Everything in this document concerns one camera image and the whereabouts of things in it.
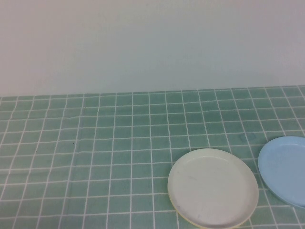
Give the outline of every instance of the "white grout line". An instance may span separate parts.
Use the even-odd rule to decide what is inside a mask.
[[[150,137],[152,137],[152,120],[151,120],[151,98],[150,94],[148,94],[148,104],[149,104],[149,133]],[[150,138],[150,153],[151,153],[151,173],[152,173],[152,221],[153,221],[153,229],[156,228],[156,222],[155,222],[155,209],[154,209],[154,189],[153,189],[153,150],[152,150],[152,138]]]
[[[23,188],[21,200],[20,200],[20,203],[19,203],[19,206],[18,206],[18,210],[17,210],[17,213],[16,213],[16,218],[15,218],[15,220],[14,220],[14,222],[13,222],[13,226],[12,226],[13,229],[15,228],[15,225],[16,225],[17,217],[18,217],[18,215],[19,215],[20,208],[21,208],[21,205],[22,205],[22,201],[23,201],[23,199],[24,199],[24,195],[25,195],[25,191],[26,191],[26,188],[27,188],[27,184],[28,184],[28,181],[29,181],[30,174],[31,174],[31,170],[32,170],[32,168],[33,168],[34,159],[35,159],[36,152],[37,152],[37,149],[38,149],[38,145],[39,145],[39,142],[40,142],[40,139],[41,139],[42,129],[43,129],[44,123],[45,123],[45,117],[44,117],[44,119],[43,119],[42,128],[41,128],[41,131],[40,131],[38,143],[37,143],[37,146],[36,146],[34,155],[32,156],[32,160],[31,160],[31,163],[30,163],[30,169],[29,169],[29,171],[28,171],[27,178],[26,178],[26,180],[25,180],[25,186],[24,186],[24,188]],[[26,128],[27,122],[28,122],[28,119],[26,120],[26,122],[25,122],[25,124],[24,124],[24,130],[25,130],[25,128]]]
[[[49,182],[50,174],[51,174],[51,171],[52,171],[52,167],[53,167],[53,163],[54,163],[55,152],[57,150],[57,146],[58,146],[58,142],[56,143],[56,146],[55,146],[55,149],[54,149],[54,153],[53,153],[53,156],[52,156],[51,167],[49,169],[49,173],[48,173],[48,176],[47,176],[47,184],[46,184],[46,187],[45,187],[44,192],[43,192],[43,197],[42,197],[43,199],[41,201],[41,206],[40,206],[40,210],[39,210],[39,216],[38,216],[38,220],[37,220],[37,224],[36,224],[36,229],[38,229],[38,226],[39,226],[39,221],[40,221],[40,217],[41,217],[41,213],[42,213],[42,208],[43,208],[43,201],[44,201],[44,198],[45,198],[46,193],[47,193],[48,182]]]
[[[88,204],[88,195],[89,195],[89,188],[90,188],[90,179],[91,179],[91,171],[92,171],[92,164],[93,164],[93,156],[94,156],[94,148],[95,148],[95,139],[96,139],[96,132],[97,132],[97,123],[98,123],[98,118],[96,118],[95,121],[95,131],[94,131],[94,139],[93,139],[93,147],[92,147],[92,155],[91,155],[91,162],[90,162],[90,169],[89,169],[89,175],[88,175],[88,183],[87,183],[87,192],[86,192],[86,201],[85,201],[85,208],[84,208],[84,214],[83,214],[83,218],[82,218],[82,229],[84,229],[85,226],[85,214],[87,211],[87,204]]]
[[[82,98],[81,110],[83,109],[83,107],[84,107],[84,96]],[[79,131],[80,131],[80,126],[81,126],[81,118],[79,118],[79,120],[78,120],[78,128],[77,128],[77,133],[76,133],[76,139],[78,139],[78,135],[79,135]],[[67,201],[66,198],[67,198],[68,190],[69,190],[69,181],[71,180],[72,168],[74,167],[72,165],[73,165],[73,162],[74,162],[74,156],[76,154],[77,147],[78,147],[78,144],[75,141],[74,153],[72,154],[70,166],[68,166],[68,167],[70,167],[69,174],[68,174],[68,182],[67,182],[67,185],[66,185],[65,196],[64,196],[64,200],[63,200],[62,209],[61,209],[61,216],[60,216],[60,219],[59,219],[58,228],[61,227],[62,216],[63,216],[64,211],[65,211],[65,205],[66,205],[66,201]]]
[[[117,94],[115,95],[115,105],[117,104]],[[109,205],[110,205],[110,189],[111,189],[111,176],[112,176],[112,162],[113,162],[113,148],[114,148],[114,128],[113,128],[113,135],[112,135],[112,151],[111,151],[111,161],[110,161],[110,175],[109,175],[109,189],[108,189],[108,201],[107,201],[107,216],[106,216],[106,229],[108,228],[108,221],[109,221]]]

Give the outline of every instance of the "green tile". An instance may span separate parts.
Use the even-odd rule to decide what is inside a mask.
[[[251,99],[236,100],[236,105],[237,105],[237,108],[240,110],[254,108]]]
[[[298,98],[288,98],[288,101],[292,107],[305,106],[305,100],[302,97]]]
[[[150,110],[151,114],[166,114],[166,105],[151,105]]]
[[[154,208],[157,211],[174,210],[168,194],[154,195]]]
[[[153,209],[152,202],[153,202],[152,195],[133,196],[132,211],[152,211]]]
[[[253,215],[251,216],[251,222],[253,225],[275,223],[269,207],[256,208]]]
[[[17,155],[33,155],[35,153],[36,146],[36,143],[20,144],[19,149],[17,151]]]
[[[214,91],[201,91],[199,92],[200,101],[212,101],[216,100]]]
[[[3,144],[19,143],[22,133],[6,133],[3,139]]]
[[[132,193],[145,194],[152,192],[152,179],[133,179],[132,180]]]
[[[63,199],[45,199],[42,205],[42,216],[60,215]]]
[[[2,199],[21,199],[24,185],[6,185],[2,194]]]
[[[130,197],[110,197],[109,212],[129,212]]]
[[[297,118],[305,118],[305,108],[304,107],[295,107],[293,108],[295,116]]]
[[[112,163],[113,164],[128,164],[131,162],[131,152],[113,152]]]
[[[156,229],[177,229],[176,212],[156,212]]]
[[[19,201],[0,202],[1,217],[15,217],[19,203]]]
[[[208,135],[210,146],[227,146],[228,142],[225,135]]]
[[[164,104],[165,94],[150,94],[149,99],[150,104]]]
[[[130,215],[129,214],[115,214],[109,215],[108,227],[116,229],[129,229]]]
[[[232,90],[235,99],[248,99],[250,98],[249,91],[247,89]]]
[[[280,120],[284,130],[300,130],[300,125],[297,120]]]
[[[154,193],[167,193],[167,178],[154,178],[153,179],[153,192]]]
[[[220,110],[234,110],[236,109],[234,100],[221,100],[218,101]]]
[[[161,163],[152,165],[153,177],[167,177],[171,171],[171,163]]]
[[[92,153],[77,153],[74,155],[74,162],[73,165],[75,166],[89,166],[91,164],[91,158],[92,158]],[[58,165],[67,165],[68,163],[70,164],[71,158],[66,157],[58,157],[57,159],[57,164]]]
[[[133,125],[149,125],[149,116],[148,115],[133,116]]]
[[[26,121],[25,120],[10,120],[9,122],[0,122],[0,132],[5,132],[8,125],[7,132],[23,131]]]
[[[237,111],[221,111],[223,121],[239,121]]]
[[[189,135],[202,135],[202,134],[206,133],[204,124],[188,124],[187,129],[188,129]]]
[[[227,136],[231,146],[248,144],[245,134],[227,134]]]
[[[46,184],[27,184],[24,191],[25,199],[42,198]]]
[[[169,137],[153,137],[152,149],[164,149],[170,147]]]
[[[151,148],[151,140],[149,138],[134,138],[132,140],[132,148],[134,150],[150,149]]]
[[[94,151],[111,151],[112,140],[96,140],[94,145]]]
[[[208,139],[205,135],[189,136],[191,148],[208,147]]]
[[[266,91],[270,98],[274,97],[284,97],[284,93],[281,88],[275,87],[275,88],[266,88]]]
[[[249,146],[232,146],[231,150],[232,154],[238,158],[252,158]]]
[[[23,157],[15,157],[13,164],[11,165],[12,169],[19,168],[30,168],[33,156],[23,156]]]
[[[167,125],[167,115],[165,114],[152,115],[151,125]]]
[[[152,176],[152,167],[148,165],[133,165],[132,177],[133,178],[146,178]]]
[[[276,223],[297,223],[292,207],[272,207]]]
[[[132,214],[132,229],[153,229],[152,213],[134,213]]]
[[[132,139],[114,139],[113,150],[131,150],[132,149]]]
[[[131,166],[130,165],[113,165],[111,178],[130,178]]]
[[[241,110],[239,111],[239,115],[242,121],[258,120],[255,110]]]
[[[201,112],[200,103],[184,104],[185,112]]]
[[[226,133],[240,133],[243,132],[243,126],[241,122],[224,122]]]
[[[245,132],[261,132],[263,131],[259,121],[244,121]]]
[[[166,93],[166,102],[168,104],[182,103],[182,93]]]
[[[105,215],[85,216],[84,229],[99,229],[106,228]]]
[[[25,226],[27,228],[36,228],[37,218],[17,218],[15,229],[23,229]]]
[[[252,96],[252,98],[267,98],[268,95],[263,88],[258,88],[258,89],[249,89],[249,92]]]
[[[205,122],[221,122],[219,111],[206,111],[203,113]]]
[[[18,216],[38,216],[40,211],[40,206],[41,206],[41,199],[23,200],[21,202]]]
[[[133,151],[132,162],[133,163],[150,163],[151,162],[150,150]]]
[[[183,95],[183,102],[184,103],[191,103],[191,102],[198,102],[199,96],[198,92],[182,92]]]
[[[116,97],[117,106],[132,105],[132,95],[118,95]]]
[[[262,121],[265,131],[281,131],[280,123],[277,120]]]
[[[88,189],[88,181],[72,182],[72,183],[70,183],[70,186],[69,186],[69,196],[70,197],[86,197],[87,189]]]
[[[283,91],[285,92],[287,97],[302,96],[298,87],[283,87]]]
[[[118,106],[115,115],[132,115],[132,106]]]
[[[110,195],[129,195],[130,194],[130,180],[112,180]]]
[[[189,148],[189,139],[187,136],[173,136],[171,139],[172,148]]]
[[[233,99],[233,95],[231,90],[221,90],[221,91],[215,91],[217,99],[222,100],[222,99]]]
[[[273,107],[289,107],[289,103],[286,98],[274,98],[271,99]]]
[[[171,152],[169,149],[153,150],[152,159],[152,162],[170,162]]]
[[[184,114],[169,114],[168,122],[169,124],[184,124],[185,123]]]
[[[149,137],[150,136],[149,126],[134,126],[132,128],[132,136],[133,137]]]
[[[16,102],[1,102],[0,111],[12,111],[16,105]]]
[[[134,94],[133,95],[133,105],[146,105],[148,104],[147,94]]]
[[[107,212],[107,197],[88,198],[86,214],[99,214]]]
[[[199,113],[186,113],[186,122],[187,123],[203,123],[202,112]]]
[[[219,110],[217,101],[202,102],[201,106],[202,106],[203,111],[218,111]]]
[[[52,159],[53,159],[53,155],[35,155],[32,167],[33,168],[51,167]]]
[[[183,104],[167,104],[167,112],[173,113],[184,113]]]
[[[66,186],[66,182],[48,183],[45,197],[64,197]]]

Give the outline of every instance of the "tiled surface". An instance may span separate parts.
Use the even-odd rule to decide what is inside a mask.
[[[254,172],[259,204],[242,228],[305,228],[257,170],[261,147],[304,136],[305,86],[3,97],[0,229],[191,229],[167,196],[173,163],[222,149]]]

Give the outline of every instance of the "round plate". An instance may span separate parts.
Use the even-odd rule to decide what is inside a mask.
[[[258,202],[258,186],[249,167],[218,149],[198,149],[181,157],[168,177],[168,194],[190,223],[227,229],[244,223]]]
[[[305,138],[279,137],[258,156],[264,182],[280,199],[305,208]]]

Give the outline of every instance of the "tile grid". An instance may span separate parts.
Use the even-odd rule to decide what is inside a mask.
[[[43,119],[42,126],[44,126],[45,118],[46,118],[46,115],[45,115],[45,117],[44,117],[44,119]],[[23,129],[23,133],[21,134],[20,141],[22,140],[22,137],[23,137],[23,134],[24,134],[26,125],[27,125],[27,121],[28,121],[28,119],[27,119],[26,122],[25,122],[24,129]],[[26,188],[27,188],[27,184],[28,184],[28,181],[29,181],[29,175],[30,175],[31,170],[32,170],[32,167],[33,167],[34,158],[35,158],[35,156],[36,156],[37,148],[38,148],[38,145],[39,145],[39,142],[40,142],[40,139],[41,139],[41,134],[42,134],[42,130],[41,130],[40,135],[39,135],[38,143],[37,143],[37,146],[36,146],[36,149],[35,149],[35,152],[34,152],[32,161],[31,161],[31,163],[30,163],[29,173],[28,173],[27,178],[26,178],[26,181],[25,181],[25,185],[24,185],[24,189],[23,189],[23,192],[22,192],[20,204],[19,204],[19,206],[18,206],[18,210],[17,210],[17,213],[16,213],[16,218],[15,218],[15,220],[14,220],[14,223],[13,223],[12,228],[15,228],[15,224],[16,224],[16,221],[17,221],[17,217],[18,217],[18,215],[19,215],[19,211],[20,211],[20,208],[21,208],[23,199],[24,199],[25,190],[26,190]]]
[[[83,95],[82,97],[82,104],[81,104],[81,110],[84,107],[84,98],[85,95]],[[79,136],[79,132],[80,132],[80,128],[81,128],[81,116],[79,116],[79,120],[78,120],[78,128],[77,128],[77,132],[76,132],[76,139],[78,139]],[[59,223],[58,223],[58,227],[60,228],[61,226],[61,221],[62,221],[62,216],[64,215],[64,211],[65,211],[65,206],[66,206],[66,202],[67,199],[69,199],[68,197],[68,191],[69,191],[69,184],[70,184],[70,180],[71,180],[71,175],[72,175],[72,168],[73,168],[73,162],[74,162],[74,156],[77,153],[77,143],[74,144],[74,152],[72,153],[72,159],[71,159],[71,163],[70,163],[70,169],[69,169],[69,174],[68,174],[68,180],[67,180],[67,185],[66,185],[66,190],[65,190],[65,194],[64,194],[64,199],[63,199],[63,205],[62,205],[62,210],[61,210],[61,216],[59,219]]]
[[[247,88],[247,90],[248,90],[248,92],[249,92],[249,95],[250,95],[250,98],[251,98],[253,107],[254,107],[254,109],[255,109],[255,113],[256,113],[256,115],[257,115],[257,117],[258,117],[258,112],[257,112],[257,109],[256,109],[256,107],[255,107],[255,104],[254,104],[254,101],[253,101],[253,97],[252,97],[252,95],[251,95],[251,92],[249,91],[249,88]],[[244,130],[244,132],[245,132],[245,134],[246,134],[247,142],[248,142],[248,144],[250,144],[250,143],[249,143],[249,138],[248,138],[248,135],[247,135],[247,133],[246,133],[246,131],[245,131],[243,122],[242,122],[242,126],[243,126],[243,130]],[[263,133],[264,133],[265,138],[267,139],[267,135],[266,135],[266,132],[264,131],[264,129],[263,129]],[[256,163],[256,161],[255,161],[255,158],[254,158],[254,155],[253,155],[252,150],[251,150],[251,154],[252,154],[252,158],[253,158],[253,161],[254,161],[254,164],[255,164],[255,168],[256,168],[257,171],[259,171],[259,170],[258,170],[258,165],[257,165],[257,163]],[[262,179],[262,177],[261,177],[260,175],[259,175],[259,179],[260,179],[261,183],[263,184],[263,179]],[[269,206],[269,208],[270,208],[271,215],[272,215],[272,218],[273,218],[273,220],[274,220],[276,229],[278,229],[278,225],[277,225],[277,223],[276,223],[275,216],[274,216],[274,213],[273,213],[273,211],[272,211],[272,207],[270,206],[270,202],[269,202],[269,199],[268,199],[268,196],[267,196],[267,194],[266,194],[266,190],[265,190],[265,189],[264,189],[264,194],[265,194],[265,196],[266,196],[267,204],[268,204],[268,206]]]
[[[68,103],[68,96],[66,96],[65,108],[67,107],[67,103]],[[62,127],[63,117],[64,117],[64,115],[61,118],[60,130],[61,130],[61,127]],[[54,163],[56,148],[58,147],[59,137],[60,137],[60,135],[58,134],[55,150],[54,150],[53,155],[52,155],[52,162],[51,162],[50,169],[49,169],[48,176],[47,176],[46,187],[44,189],[43,196],[42,196],[42,201],[41,201],[41,206],[40,206],[40,210],[39,210],[39,215],[38,215],[38,220],[37,220],[37,224],[36,224],[36,229],[38,229],[38,226],[39,226],[39,222],[40,222],[40,218],[41,218],[41,213],[42,213],[42,207],[43,207],[43,201],[44,201],[46,193],[47,193],[47,187],[49,185],[50,174],[51,174],[53,163]]]

